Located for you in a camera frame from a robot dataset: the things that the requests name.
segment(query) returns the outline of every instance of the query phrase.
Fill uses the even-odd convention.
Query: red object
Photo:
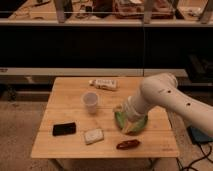
[[[119,143],[116,148],[119,150],[127,150],[130,148],[135,148],[140,144],[140,141],[138,141],[137,139],[133,139],[133,140],[127,140],[127,141],[122,141],[121,143]]]

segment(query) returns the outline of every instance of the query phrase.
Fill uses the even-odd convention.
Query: cable
[[[203,154],[203,157],[200,157],[194,161],[192,161],[188,166],[186,167],[183,167],[182,163],[180,162],[180,160],[178,158],[176,158],[176,161],[177,161],[177,164],[178,164],[178,167],[179,167],[179,170],[180,171],[189,171],[190,169],[191,170],[194,170],[194,171],[199,171],[197,170],[196,168],[192,167],[193,164],[203,160],[203,159],[207,159],[208,161],[210,161],[211,163],[213,163],[213,161],[209,158],[209,156],[211,155],[212,153],[212,146],[209,145],[209,152],[206,154],[204,151],[203,151],[203,148],[201,146],[201,144],[197,143],[197,146],[200,148],[202,154]]]
[[[200,144],[198,144],[198,147],[200,148],[200,150],[201,150],[201,152],[203,153],[203,155],[206,156],[206,153],[203,151],[202,146],[201,146]],[[213,160],[209,158],[209,155],[206,156],[206,159],[207,159],[209,162],[213,163]]]

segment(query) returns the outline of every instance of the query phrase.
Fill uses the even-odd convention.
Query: green object
[[[114,114],[115,114],[115,121],[116,121],[117,125],[119,126],[120,129],[123,129],[125,120],[127,119],[126,114],[124,112],[120,112],[120,111],[119,112],[116,111],[116,112],[114,112]],[[148,121],[148,115],[146,115],[145,117],[143,117],[140,120],[138,120],[137,122],[135,122],[132,127],[132,130],[129,133],[137,134],[137,133],[141,132],[144,129],[144,127],[146,126],[147,121]]]

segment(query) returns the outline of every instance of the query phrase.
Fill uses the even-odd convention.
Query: table leg
[[[150,166],[148,167],[149,170],[153,171],[157,162],[159,161],[160,158],[154,158],[153,160],[149,158],[150,161]]]
[[[56,159],[49,159],[51,163],[58,169],[58,171],[66,171],[63,166]]]

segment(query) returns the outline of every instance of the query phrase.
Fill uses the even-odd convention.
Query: black panel
[[[0,27],[1,67],[141,68],[141,28]]]
[[[0,0],[0,18],[8,18],[27,0]]]
[[[213,28],[146,28],[146,68],[185,68],[191,52],[213,55]]]

